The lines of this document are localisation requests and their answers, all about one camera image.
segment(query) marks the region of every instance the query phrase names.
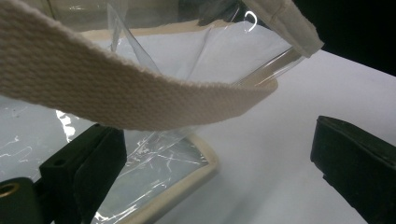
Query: canvas strap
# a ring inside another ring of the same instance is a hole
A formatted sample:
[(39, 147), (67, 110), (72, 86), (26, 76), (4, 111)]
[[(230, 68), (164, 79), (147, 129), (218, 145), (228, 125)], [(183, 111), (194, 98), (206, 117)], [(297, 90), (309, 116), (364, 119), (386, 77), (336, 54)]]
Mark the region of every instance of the canvas strap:
[(191, 83), (100, 49), (19, 1), (0, 0), (0, 94), (104, 125), (159, 131), (240, 116), (276, 89)]

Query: black clamp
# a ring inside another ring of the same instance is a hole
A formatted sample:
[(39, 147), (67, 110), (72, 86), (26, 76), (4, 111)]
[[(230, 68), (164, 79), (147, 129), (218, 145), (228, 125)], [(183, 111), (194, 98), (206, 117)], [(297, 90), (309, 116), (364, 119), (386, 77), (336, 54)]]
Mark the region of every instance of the black clamp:
[(396, 147), (350, 123), (320, 116), (311, 161), (368, 223), (396, 223)]
[(126, 162), (123, 131), (91, 126), (43, 164), (0, 183), (0, 223), (90, 223)]

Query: beige cotton strap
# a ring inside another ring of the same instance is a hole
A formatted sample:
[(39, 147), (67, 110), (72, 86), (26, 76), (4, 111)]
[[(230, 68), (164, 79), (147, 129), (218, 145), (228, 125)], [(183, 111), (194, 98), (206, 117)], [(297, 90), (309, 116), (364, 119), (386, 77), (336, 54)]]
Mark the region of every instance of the beige cotton strap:
[(240, 116), (275, 88), (154, 74), (24, 3), (0, 0), (0, 94), (7, 97), (121, 129), (159, 131)]
[(288, 41), (297, 52), (309, 58), (323, 47), (315, 26), (292, 0), (243, 0), (273, 31)]

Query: white table surface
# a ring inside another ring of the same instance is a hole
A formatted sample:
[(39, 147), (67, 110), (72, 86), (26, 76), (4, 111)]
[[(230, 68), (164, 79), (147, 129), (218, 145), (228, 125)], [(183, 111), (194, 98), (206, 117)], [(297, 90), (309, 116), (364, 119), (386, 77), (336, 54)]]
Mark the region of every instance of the white table surface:
[(309, 159), (319, 115), (396, 146), (396, 77), (320, 51), (244, 116), (198, 131), (219, 174), (158, 223), (365, 223)]

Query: plastic sheet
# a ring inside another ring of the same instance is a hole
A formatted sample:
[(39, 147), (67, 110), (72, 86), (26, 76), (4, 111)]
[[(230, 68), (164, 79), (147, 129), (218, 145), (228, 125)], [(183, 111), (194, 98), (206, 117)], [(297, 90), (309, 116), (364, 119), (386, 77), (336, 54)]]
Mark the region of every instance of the plastic sheet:
[[(0, 97), (0, 181), (27, 176), (92, 125), (90, 121), (39, 105)], [(127, 163), (93, 223), (115, 223), (177, 181), (208, 165), (183, 132), (125, 131)]]
[[(166, 76), (239, 85), (259, 71), (261, 80), (252, 84), (256, 85), (274, 80), (300, 61), (297, 55), (283, 62), (291, 45), (240, 1), (48, 2), (50, 7), (40, 8), (49, 16)], [(278, 67), (267, 70), (274, 62)], [(38, 165), (92, 125), (61, 111), (0, 100), (0, 180), (14, 176), (37, 180)], [(207, 165), (193, 145), (180, 141), (196, 128), (127, 132), (128, 162), (93, 222), (115, 223)]]

